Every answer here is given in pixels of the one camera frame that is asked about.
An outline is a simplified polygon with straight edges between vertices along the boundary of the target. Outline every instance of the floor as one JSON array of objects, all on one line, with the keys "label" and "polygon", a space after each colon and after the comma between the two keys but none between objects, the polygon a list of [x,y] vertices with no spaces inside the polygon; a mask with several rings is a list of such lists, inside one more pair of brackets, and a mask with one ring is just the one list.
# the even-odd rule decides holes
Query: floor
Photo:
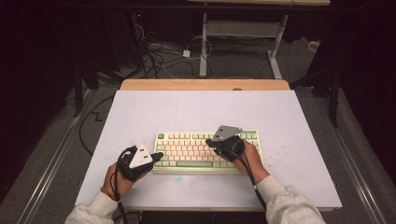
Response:
[{"label": "floor", "polygon": [[[132,78],[194,78],[198,75],[198,60],[177,60],[186,46],[160,40],[153,40],[147,56],[153,57],[151,59],[161,67],[154,69],[146,61],[145,69]],[[273,78],[265,55],[273,40],[213,38],[211,41],[213,49],[208,57],[209,78]],[[282,77],[289,83],[305,75],[315,56],[306,48],[308,43],[309,40],[302,38],[292,43],[282,42],[280,46],[276,59]],[[190,46],[192,58],[199,57],[198,49],[197,46]],[[120,74],[133,69],[125,66]],[[0,223],[64,223],[75,205],[91,153],[105,125],[111,107],[110,98],[120,87],[120,83],[108,79],[106,75],[98,76],[100,88],[85,89],[85,106],[77,118],[73,117],[75,98],[74,93],[70,92],[68,104],[48,126],[3,200]],[[396,218],[394,186],[380,168],[380,162],[353,117],[342,90],[338,129],[334,129],[329,122],[326,97],[314,98],[310,88],[298,88],[296,93],[343,203],[341,209],[322,212],[325,221],[390,223]]]}]

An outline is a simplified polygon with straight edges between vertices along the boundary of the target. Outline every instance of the person's left hand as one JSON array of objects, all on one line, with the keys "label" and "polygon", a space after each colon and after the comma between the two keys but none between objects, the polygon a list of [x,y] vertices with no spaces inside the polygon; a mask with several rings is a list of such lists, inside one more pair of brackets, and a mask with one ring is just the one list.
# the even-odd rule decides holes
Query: person's left hand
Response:
[{"label": "person's left hand", "polygon": [[[113,188],[115,188],[115,181],[114,181],[115,180],[115,176],[114,176],[114,174],[116,172],[116,165],[117,164],[114,163],[114,164],[112,164],[112,165],[110,165],[108,167],[107,173],[106,173],[105,182],[103,184],[103,188],[105,190],[107,190],[107,192],[109,192],[111,194],[114,194]],[[118,191],[119,191],[119,194],[120,194],[120,198],[122,198],[123,196],[125,196],[129,192],[131,187],[134,185],[134,182],[124,178],[120,171],[118,173],[117,179],[118,179],[118,181],[117,181]]]}]

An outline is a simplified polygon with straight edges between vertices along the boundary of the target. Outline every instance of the keyboard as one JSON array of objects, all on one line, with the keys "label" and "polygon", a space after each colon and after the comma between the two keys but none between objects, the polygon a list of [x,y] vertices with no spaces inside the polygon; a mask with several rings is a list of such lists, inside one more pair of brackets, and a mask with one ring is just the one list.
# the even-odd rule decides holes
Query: keyboard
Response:
[{"label": "keyboard", "polygon": [[[218,156],[205,140],[213,133],[157,133],[154,152],[163,153],[154,164],[154,173],[172,174],[239,174],[229,161]],[[257,131],[244,130],[238,134],[253,144],[262,159],[262,148]]]}]

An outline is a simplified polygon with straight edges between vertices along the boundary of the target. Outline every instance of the hand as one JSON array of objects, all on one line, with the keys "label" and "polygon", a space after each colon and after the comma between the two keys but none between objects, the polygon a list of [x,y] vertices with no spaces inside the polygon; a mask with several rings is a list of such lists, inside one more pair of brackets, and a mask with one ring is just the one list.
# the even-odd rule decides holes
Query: hand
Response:
[{"label": "hand", "polygon": [[[254,181],[259,183],[265,177],[269,175],[269,173],[265,170],[262,165],[262,160],[260,158],[260,154],[257,151],[257,148],[250,144],[248,141],[243,140],[245,144],[245,152],[242,154],[241,158],[245,162],[246,165],[250,166],[250,170],[253,173]],[[233,161],[233,165],[244,175],[248,174],[245,166],[242,164],[240,160]]]},{"label": "hand", "polygon": [[[115,181],[114,181],[115,176],[113,174],[115,174],[115,172],[116,172],[116,165],[117,164],[114,163],[108,167],[105,182],[103,184],[103,188],[106,189],[107,192],[109,192],[111,194],[114,194],[113,189],[115,188]],[[118,180],[117,181],[118,191],[119,191],[120,197],[122,198],[129,192],[131,187],[134,185],[134,182],[124,178],[120,171],[117,174],[117,180]]]}]

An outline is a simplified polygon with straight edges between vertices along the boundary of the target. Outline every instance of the white tabletop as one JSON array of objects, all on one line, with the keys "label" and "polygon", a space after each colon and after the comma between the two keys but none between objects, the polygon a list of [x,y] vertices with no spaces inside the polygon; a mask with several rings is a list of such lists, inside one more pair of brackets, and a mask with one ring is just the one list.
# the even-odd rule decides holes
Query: white tabletop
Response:
[{"label": "white tabletop", "polygon": [[[90,203],[107,167],[160,132],[257,130],[266,169],[319,208],[342,207],[294,91],[118,91],[76,204]],[[122,200],[142,210],[262,210],[243,175],[149,173]]]}]

